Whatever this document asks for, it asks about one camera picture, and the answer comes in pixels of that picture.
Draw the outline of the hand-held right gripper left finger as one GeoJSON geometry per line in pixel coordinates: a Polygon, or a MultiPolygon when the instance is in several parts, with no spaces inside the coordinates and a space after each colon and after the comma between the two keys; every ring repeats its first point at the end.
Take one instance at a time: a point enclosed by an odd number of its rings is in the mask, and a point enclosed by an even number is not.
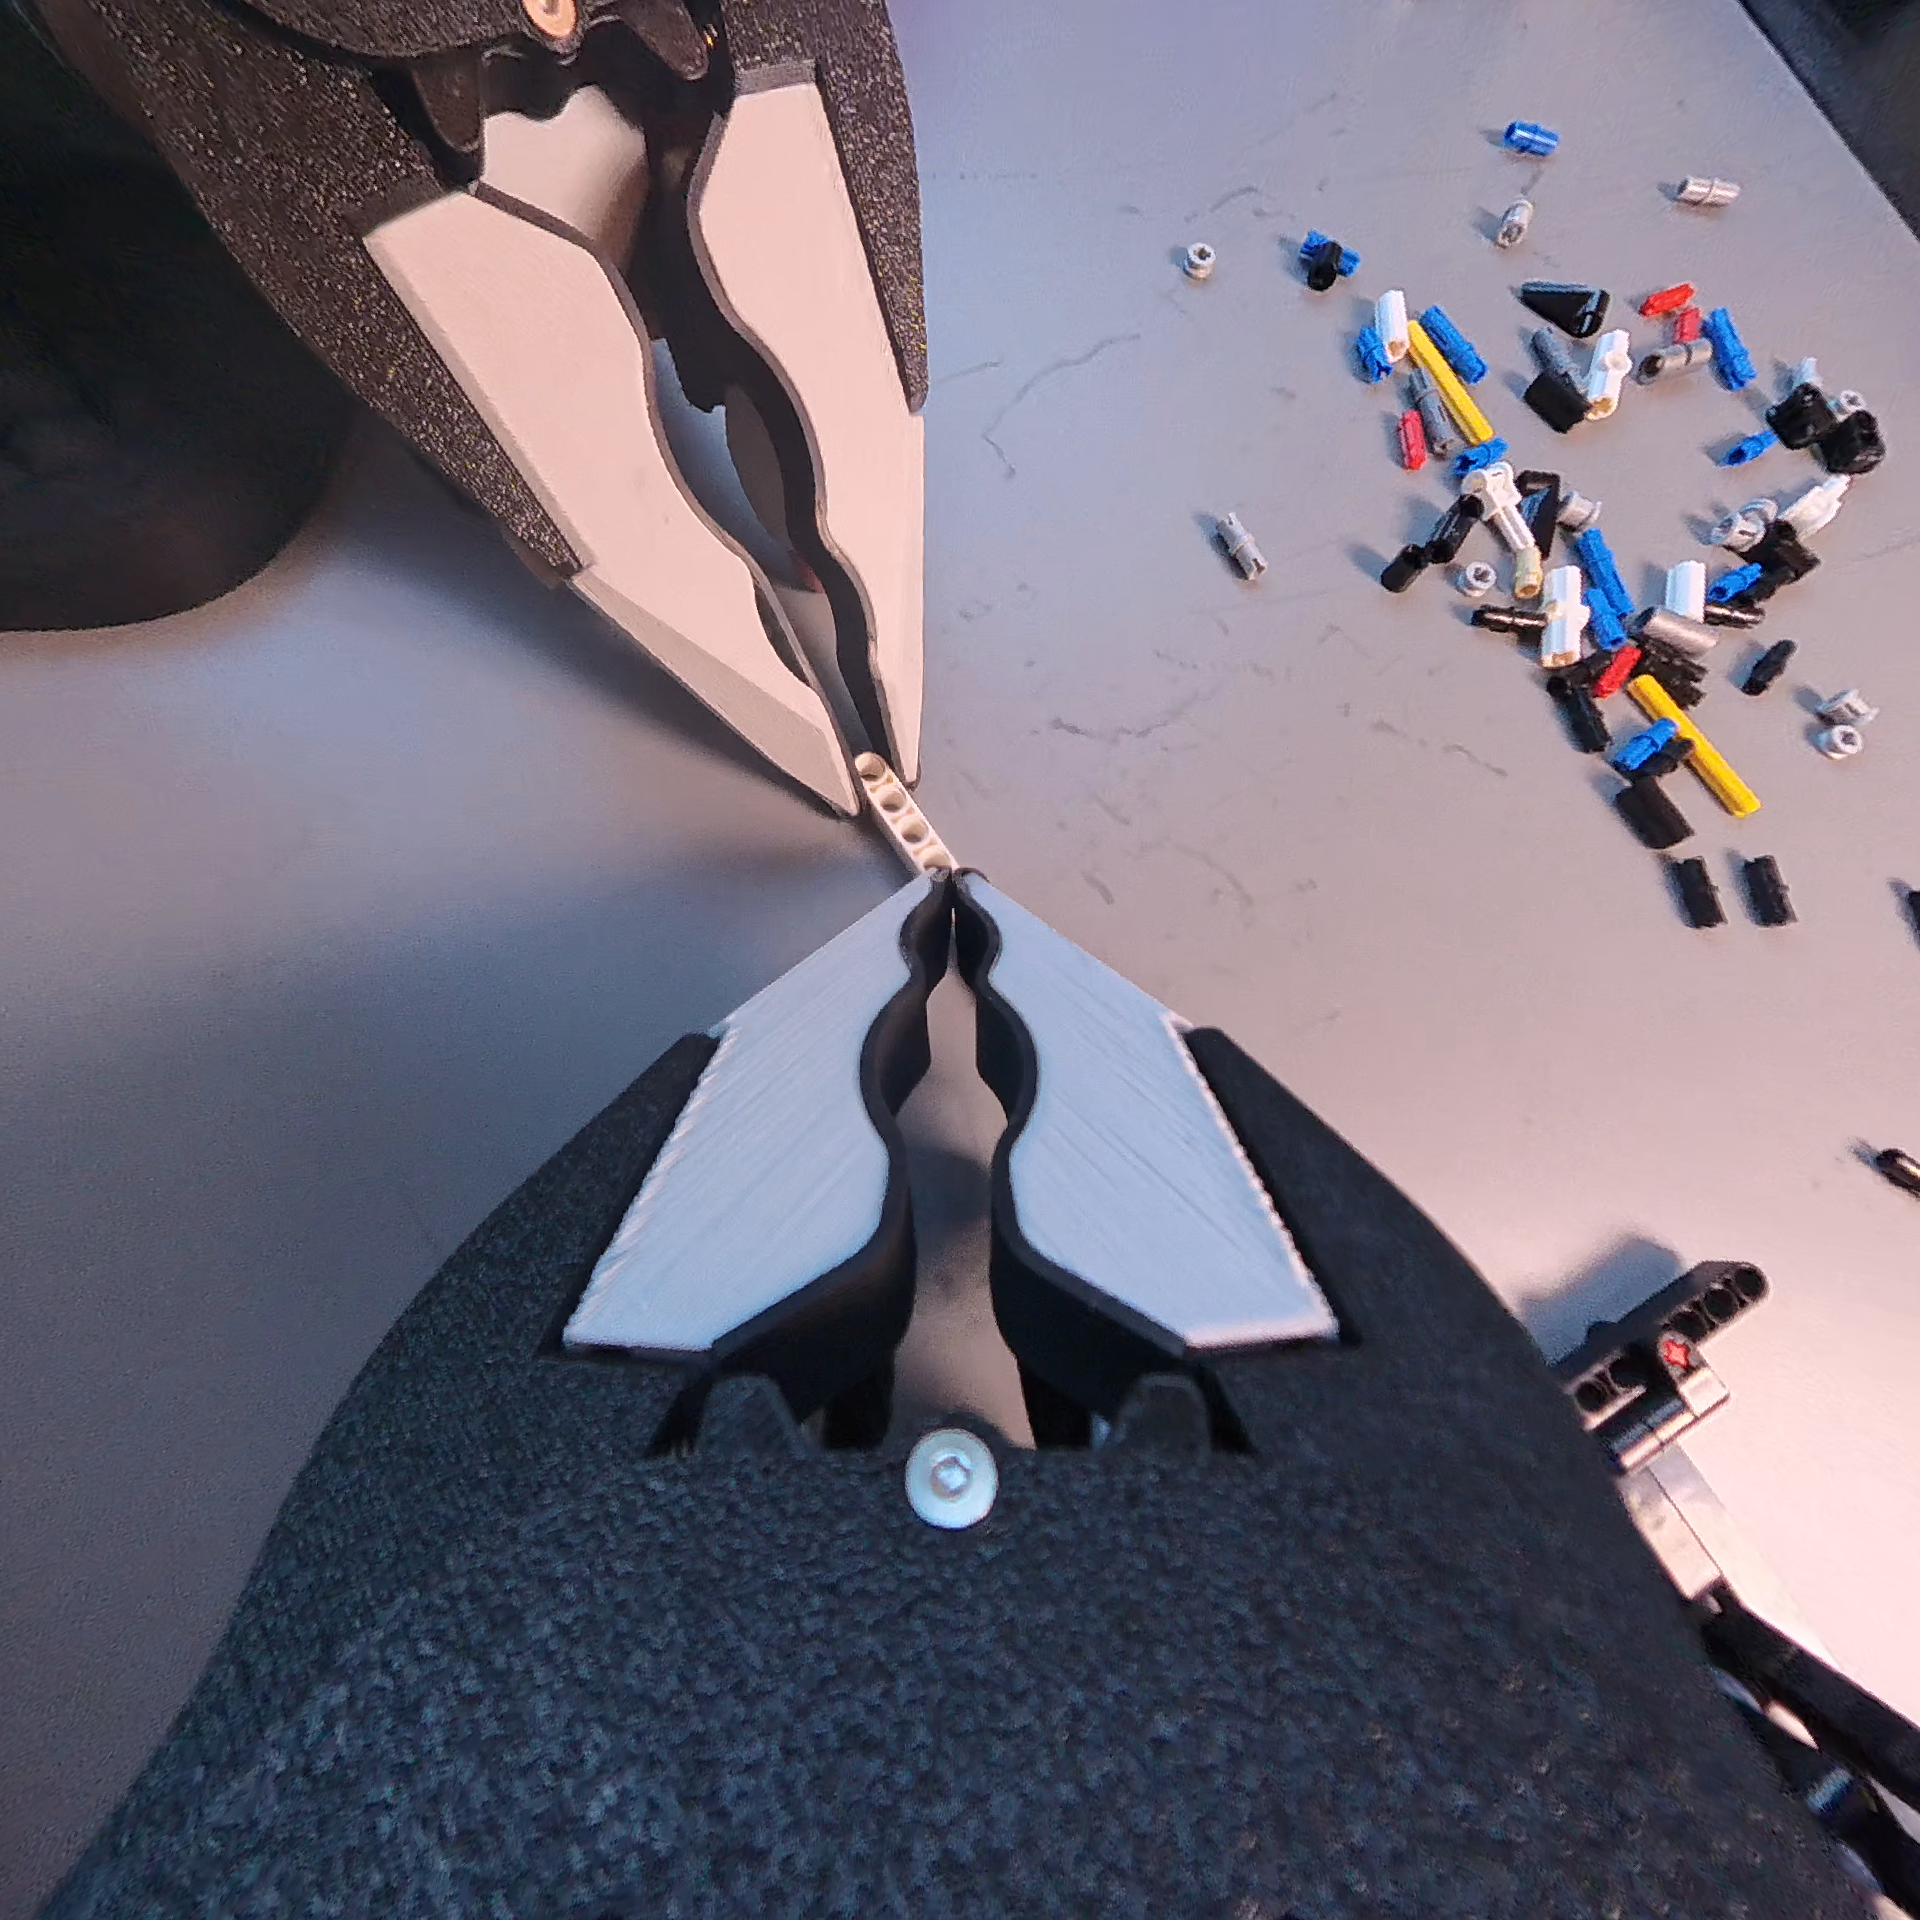
{"type": "Polygon", "coordinates": [[[952,882],[917,877],[710,1030],[591,1272],[572,1358],[765,1376],[828,1449],[879,1449],[915,1311],[901,1108],[930,1069],[952,882]]]}

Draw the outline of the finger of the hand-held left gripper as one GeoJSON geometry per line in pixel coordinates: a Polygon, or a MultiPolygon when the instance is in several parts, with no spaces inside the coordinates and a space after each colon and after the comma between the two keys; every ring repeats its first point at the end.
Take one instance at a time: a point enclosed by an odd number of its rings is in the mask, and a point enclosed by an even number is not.
{"type": "Polygon", "coordinates": [[[817,80],[741,91],[684,200],[733,378],[775,445],[784,528],[821,579],[872,751],[915,784],[924,709],[924,422],[911,407],[817,80]]]}
{"type": "Polygon", "coordinates": [[[578,558],[572,591],[844,816],[852,759],[778,597],[662,434],[654,350],[607,253],[488,186],[365,249],[578,558]]]}

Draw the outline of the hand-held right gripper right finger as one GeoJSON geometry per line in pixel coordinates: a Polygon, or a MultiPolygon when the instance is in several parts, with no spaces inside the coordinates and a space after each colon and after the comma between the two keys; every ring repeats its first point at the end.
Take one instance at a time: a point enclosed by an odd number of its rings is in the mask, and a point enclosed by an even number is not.
{"type": "Polygon", "coordinates": [[[979,875],[952,886],[975,1064],[1004,1113],[991,1296],[1032,1441],[1084,1449],[1140,1380],[1236,1433],[1221,1357],[1339,1341],[1337,1314],[1189,1046],[1191,1026],[979,875]]]}

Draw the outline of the white perforated building beam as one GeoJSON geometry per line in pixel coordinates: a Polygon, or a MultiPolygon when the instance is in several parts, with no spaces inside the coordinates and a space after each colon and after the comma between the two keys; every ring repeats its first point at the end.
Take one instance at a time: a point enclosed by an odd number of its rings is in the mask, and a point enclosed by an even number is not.
{"type": "Polygon", "coordinates": [[[852,764],[869,814],[898,858],[919,875],[937,879],[957,875],[958,863],[949,844],[893,764],[872,751],[856,754],[852,764]]]}

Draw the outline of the black and white toy model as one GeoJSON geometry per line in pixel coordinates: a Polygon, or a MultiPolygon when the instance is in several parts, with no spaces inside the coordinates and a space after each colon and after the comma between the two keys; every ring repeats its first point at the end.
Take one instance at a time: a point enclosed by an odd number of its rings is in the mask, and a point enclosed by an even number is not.
{"type": "Polygon", "coordinates": [[[1743,1545],[1683,1443],[1729,1404],[1706,1355],[1758,1308],[1765,1274],[1708,1260],[1595,1322],[1552,1375],[1679,1590],[1714,1682],[1874,1917],[1918,1915],[1918,1731],[1798,1640],[1795,1611],[1743,1545]]]}

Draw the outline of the yellow toy axle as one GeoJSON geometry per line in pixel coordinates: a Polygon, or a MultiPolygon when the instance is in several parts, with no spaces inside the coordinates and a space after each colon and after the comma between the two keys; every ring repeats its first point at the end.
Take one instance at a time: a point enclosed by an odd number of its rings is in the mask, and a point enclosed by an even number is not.
{"type": "Polygon", "coordinates": [[[1428,337],[1428,329],[1416,318],[1406,322],[1409,352],[1412,364],[1428,378],[1443,399],[1459,437],[1468,446],[1480,446],[1494,439],[1494,431],[1479,408],[1468,387],[1453,371],[1443,350],[1428,337]]]}
{"type": "Polygon", "coordinates": [[[1625,685],[1627,697],[1654,722],[1670,722],[1677,738],[1693,749],[1689,771],[1731,816],[1745,821],[1762,810],[1760,796],[1743,780],[1732,764],[1711,743],[1690,712],[1683,709],[1650,675],[1632,677],[1625,685]]]}

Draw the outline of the pile of small building pieces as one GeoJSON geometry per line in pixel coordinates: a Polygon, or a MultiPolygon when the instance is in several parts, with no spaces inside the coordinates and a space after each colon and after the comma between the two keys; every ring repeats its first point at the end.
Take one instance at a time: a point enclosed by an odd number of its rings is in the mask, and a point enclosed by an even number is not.
{"type": "Polygon", "coordinates": [[[1849,194],[1815,197],[1788,156],[1785,197],[1746,156],[1735,180],[1614,165],[1575,168],[1530,120],[1490,143],[1485,204],[1445,143],[1391,185],[1364,229],[1286,206],[1267,253],[1200,232],[1184,277],[1261,296],[1242,397],[1200,355],[1205,424],[1233,426],[1259,492],[1208,514],[1233,606],[1206,609],[1193,727],[1234,752],[1236,804],[1278,804],[1319,846],[1436,802],[1412,774],[1360,799],[1334,776],[1358,737],[1459,759],[1490,779],[1515,751],[1515,702],[1485,705],[1497,660],[1552,701],[1617,810],[1657,850],[1693,827],[1663,795],[1693,746],[1627,695],[1659,681],[1693,722],[1705,686],[1753,701],[1788,673],[1788,613],[1844,619],[1873,567],[1903,567],[1893,636],[1917,651],[1917,250],[1874,232],[1849,194]],[[1418,320],[1490,422],[1466,445],[1410,355],[1418,320]]]}

